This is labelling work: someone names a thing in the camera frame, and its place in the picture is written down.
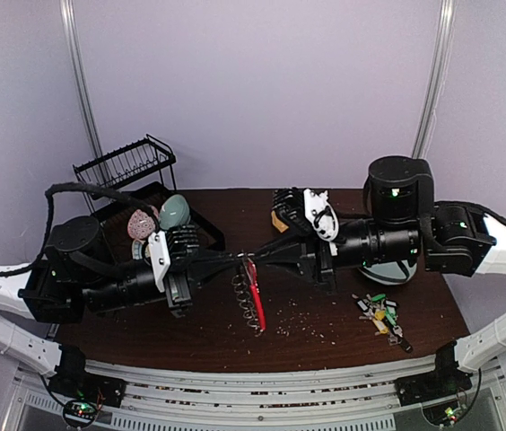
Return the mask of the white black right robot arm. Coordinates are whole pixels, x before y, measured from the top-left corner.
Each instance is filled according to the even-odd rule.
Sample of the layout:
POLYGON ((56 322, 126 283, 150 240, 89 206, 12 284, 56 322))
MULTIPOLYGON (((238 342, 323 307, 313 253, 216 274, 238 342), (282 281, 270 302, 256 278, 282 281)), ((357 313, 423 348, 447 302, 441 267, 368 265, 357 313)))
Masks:
MULTIPOLYGON (((277 190, 272 211, 284 234, 244 259, 249 290, 257 292, 259 265, 290 266, 325 284, 334 283, 338 268, 418 260, 441 274, 506 275, 506 218, 475 203, 436 200, 423 159, 385 156, 372 162, 362 205, 362 215, 343 216, 324 191, 277 190)), ((430 372, 398 378, 399 401, 411 405, 467 390, 472 375, 505 351, 506 313, 439 348, 430 372)))

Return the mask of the red handled key ring holder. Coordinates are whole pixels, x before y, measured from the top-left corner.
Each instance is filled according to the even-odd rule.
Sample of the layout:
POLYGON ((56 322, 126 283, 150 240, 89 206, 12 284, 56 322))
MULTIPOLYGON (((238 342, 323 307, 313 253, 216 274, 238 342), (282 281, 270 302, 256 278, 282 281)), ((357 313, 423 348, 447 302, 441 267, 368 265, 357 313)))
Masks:
POLYGON ((252 277, 247 273, 244 260, 236 269, 231 279, 231 286, 247 326, 257 335, 264 333, 266 315, 258 288, 257 275, 252 277))

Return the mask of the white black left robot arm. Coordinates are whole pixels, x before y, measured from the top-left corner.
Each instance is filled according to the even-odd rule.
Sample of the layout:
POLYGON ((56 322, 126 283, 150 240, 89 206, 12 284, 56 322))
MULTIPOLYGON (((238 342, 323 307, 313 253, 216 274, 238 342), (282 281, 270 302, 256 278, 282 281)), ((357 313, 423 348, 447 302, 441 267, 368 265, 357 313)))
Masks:
POLYGON ((58 193, 80 192, 110 199, 110 208, 132 207, 150 219, 142 257, 114 259, 102 230, 104 214, 47 223, 44 242, 30 264, 0 267, 0 351, 31 367, 48 391, 90 405, 119 407, 123 380, 92 374, 75 346, 37 338, 7 319, 8 313, 41 323, 78 323, 85 312, 105 313, 166 302, 184 310, 192 292, 220 272, 239 265, 243 254, 201 248, 190 224, 166 227, 144 190, 121 192, 82 183, 56 184, 58 193))

